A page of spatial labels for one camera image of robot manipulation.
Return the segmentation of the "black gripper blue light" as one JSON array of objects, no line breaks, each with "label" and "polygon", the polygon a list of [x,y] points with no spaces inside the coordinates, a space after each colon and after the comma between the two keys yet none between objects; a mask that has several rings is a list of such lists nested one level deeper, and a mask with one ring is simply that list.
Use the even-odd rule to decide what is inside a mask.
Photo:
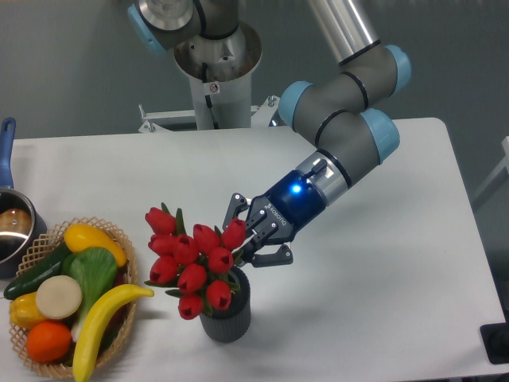
[{"label": "black gripper blue light", "polygon": [[[234,265],[243,267],[275,267],[293,263],[289,242],[297,232],[324,211],[326,204],[317,187],[305,175],[292,170],[264,194],[253,199],[233,193],[223,220],[222,229],[241,212],[249,209],[247,227],[253,236],[235,255]],[[265,246],[278,245],[272,253],[258,253]]]}]

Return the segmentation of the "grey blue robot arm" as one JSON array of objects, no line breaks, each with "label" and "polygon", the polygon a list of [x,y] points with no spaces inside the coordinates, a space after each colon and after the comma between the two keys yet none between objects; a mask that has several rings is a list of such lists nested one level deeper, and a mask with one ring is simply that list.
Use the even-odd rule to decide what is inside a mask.
[{"label": "grey blue robot arm", "polygon": [[[400,142],[393,121],[375,105],[408,84],[408,56],[380,42],[357,1],[311,1],[309,8],[340,74],[323,86],[295,82],[279,98],[282,121],[315,150],[264,194],[231,197],[226,220],[247,216],[240,264],[291,263],[296,234]],[[251,75],[262,50],[236,1],[136,1],[127,13],[149,51],[173,52],[188,77],[199,129],[251,125]]]}]

